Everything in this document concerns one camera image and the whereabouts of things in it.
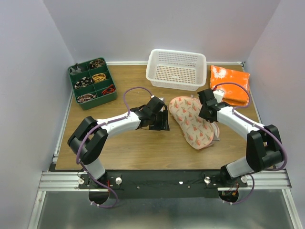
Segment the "pink floral laundry bag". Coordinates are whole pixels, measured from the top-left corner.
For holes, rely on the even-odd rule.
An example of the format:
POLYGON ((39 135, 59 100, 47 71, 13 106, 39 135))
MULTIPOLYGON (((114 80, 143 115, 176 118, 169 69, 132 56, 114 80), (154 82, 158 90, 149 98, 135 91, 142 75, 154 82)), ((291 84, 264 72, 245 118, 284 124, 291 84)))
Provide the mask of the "pink floral laundry bag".
POLYGON ((199 99, 178 96, 169 102, 168 110, 182 130, 186 142, 196 150, 210 147, 219 141, 220 129, 199 116, 199 99))

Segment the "orange white cloth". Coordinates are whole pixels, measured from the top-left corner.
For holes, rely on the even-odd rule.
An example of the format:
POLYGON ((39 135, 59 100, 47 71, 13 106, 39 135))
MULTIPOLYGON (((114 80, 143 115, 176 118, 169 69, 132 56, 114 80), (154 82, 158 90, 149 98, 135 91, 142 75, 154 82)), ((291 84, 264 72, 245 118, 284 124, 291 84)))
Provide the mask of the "orange white cloth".
POLYGON ((210 87, 214 88, 220 83, 225 83, 216 87, 224 91, 223 101, 232 106, 246 106, 249 103, 248 94, 240 87, 242 86, 250 92, 250 74, 236 70, 226 69, 220 66, 211 65, 210 87))

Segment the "white plastic basket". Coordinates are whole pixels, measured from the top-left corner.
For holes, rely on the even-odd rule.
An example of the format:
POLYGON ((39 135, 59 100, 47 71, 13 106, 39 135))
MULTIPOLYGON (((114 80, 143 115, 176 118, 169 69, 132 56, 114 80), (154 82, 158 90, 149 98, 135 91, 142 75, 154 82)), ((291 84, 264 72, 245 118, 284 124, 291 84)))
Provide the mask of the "white plastic basket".
POLYGON ((206 78, 207 62, 201 53, 154 49, 149 55, 146 79, 152 86, 196 91, 206 78))

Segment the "green compartment tray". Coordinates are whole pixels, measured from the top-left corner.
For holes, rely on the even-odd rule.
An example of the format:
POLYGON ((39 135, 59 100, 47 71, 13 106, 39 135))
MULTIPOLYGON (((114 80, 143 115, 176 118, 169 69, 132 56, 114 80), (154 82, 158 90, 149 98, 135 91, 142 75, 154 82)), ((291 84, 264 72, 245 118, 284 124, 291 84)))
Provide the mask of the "green compartment tray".
POLYGON ((110 70, 107 66, 106 60, 105 60, 105 65, 103 67, 89 69, 89 62, 96 59, 105 60, 102 57, 98 57, 86 62, 75 63, 81 67, 82 73, 77 75, 70 75, 68 72, 68 76, 70 78, 72 90, 74 93, 74 98, 76 100, 76 103, 83 110, 89 110, 94 107, 100 106, 102 104, 112 102, 116 100, 118 97, 116 85, 110 73, 110 70), (83 77, 90 77, 92 79, 93 84, 80 89, 74 89, 74 84, 83 77), (96 94, 97 97, 91 101, 80 104, 77 102, 77 97, 83 94, 96 94))

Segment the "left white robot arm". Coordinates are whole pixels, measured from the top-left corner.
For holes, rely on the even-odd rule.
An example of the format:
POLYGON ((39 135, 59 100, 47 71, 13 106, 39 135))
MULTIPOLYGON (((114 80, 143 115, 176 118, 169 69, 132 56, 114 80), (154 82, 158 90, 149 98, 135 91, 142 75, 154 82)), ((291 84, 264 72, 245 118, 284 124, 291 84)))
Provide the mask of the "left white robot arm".
POLYGON ((105 185, 106 170, 99 156, 106 140, 118 134, 148 127, 149 130, 169 131, 168 107, 161 98, 152 96, 147 104, 129 108, 126 113, 108 119, 83 119, 70 136, 67 144, 90 174, 89 183, 94 188, 105 185))

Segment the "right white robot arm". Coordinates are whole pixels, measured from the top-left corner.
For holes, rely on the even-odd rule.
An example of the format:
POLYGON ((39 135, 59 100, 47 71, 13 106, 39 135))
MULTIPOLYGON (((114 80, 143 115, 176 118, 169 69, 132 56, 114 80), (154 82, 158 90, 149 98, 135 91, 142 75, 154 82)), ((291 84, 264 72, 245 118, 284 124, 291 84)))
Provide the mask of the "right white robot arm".
POLYGON ((279 163, 286 166, 287 153, 276 126, 257 123, 228 103, 219 102, 212 89, 197 94, 202 105, 200 118, 224 124, 246 140, 245 156, 221 167, 218 178, 223 186, 230 187, 242 175, 270 170, 279 163))

